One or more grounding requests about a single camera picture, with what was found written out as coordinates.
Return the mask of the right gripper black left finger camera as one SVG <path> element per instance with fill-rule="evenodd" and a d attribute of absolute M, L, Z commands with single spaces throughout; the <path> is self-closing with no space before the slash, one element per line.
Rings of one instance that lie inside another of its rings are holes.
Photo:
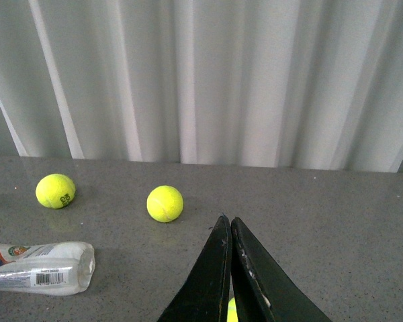
<path fill-rule="evenodd" d="M 159 321 L 226 321 L 231 263 L 230 222 L 221 215 L 185 283 Z"/>

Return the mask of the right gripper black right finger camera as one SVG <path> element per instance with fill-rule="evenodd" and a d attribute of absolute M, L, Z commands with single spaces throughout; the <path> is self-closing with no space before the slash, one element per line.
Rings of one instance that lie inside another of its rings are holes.
<path fill-rule="evenodd" d="M 330 321 L 241 218 L 232 220 L 231 232 L 231 273 L 239 321 Z"/>

